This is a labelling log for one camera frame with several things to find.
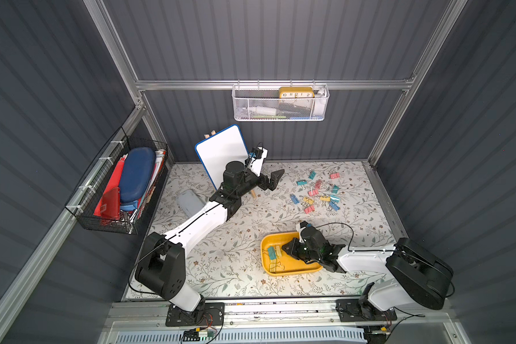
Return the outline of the yellow plastic storage tray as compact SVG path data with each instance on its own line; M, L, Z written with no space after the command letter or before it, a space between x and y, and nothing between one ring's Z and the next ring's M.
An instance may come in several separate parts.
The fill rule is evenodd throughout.
M302 260L291 257L283 249L283 247L291 243L293 239L298 238L299 234L297 232L285 232L269 234L261 241L262 267L268 275L272 277L283 277L288 275L299 275L321 271L322 267L317 262L306 264ZM279 245L281 247L281 261L285 265L284 272L278 272L276 274L269 272L269 257L267 254L267 248L273 245Z

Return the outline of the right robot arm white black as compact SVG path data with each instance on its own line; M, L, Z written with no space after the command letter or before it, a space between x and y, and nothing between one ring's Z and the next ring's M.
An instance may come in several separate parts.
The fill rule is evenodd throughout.
M292 259L307 265L317 263L332 273L364 271L385 275L383 282L368 283L358 299L365 318L412 303L441 310L455 291L454 270L407 237L383 247L332 244L320 230L301 222L298 236L283 245L282 251Z

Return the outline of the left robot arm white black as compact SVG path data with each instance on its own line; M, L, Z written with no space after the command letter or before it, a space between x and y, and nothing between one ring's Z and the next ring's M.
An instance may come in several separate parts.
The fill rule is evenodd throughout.
M285 174L270 176L255 168L256 159L231 161L223 182L195 215L165 234L149 234L134 267L134 278L151 292L185 312L202 309L204 297L186 282L186 258L195 246L217 227L230 220L242 206L242 197L258 187L275 190Z

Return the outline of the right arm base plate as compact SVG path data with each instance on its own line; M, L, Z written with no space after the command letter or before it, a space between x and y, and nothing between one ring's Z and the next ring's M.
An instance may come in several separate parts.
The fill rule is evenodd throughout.
M358 299L338 299L335 301L335 311L342 323L384 321L391 323L397 320L394 309L380 311L368 302Z

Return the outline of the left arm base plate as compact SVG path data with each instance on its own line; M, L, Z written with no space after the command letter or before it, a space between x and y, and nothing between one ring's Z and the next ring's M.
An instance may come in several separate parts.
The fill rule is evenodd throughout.
M223 302L205 302L199 304L194 311L184 311L181 308L170 305L165 326L173 327L206 327L220 326L224 323L225 304Z

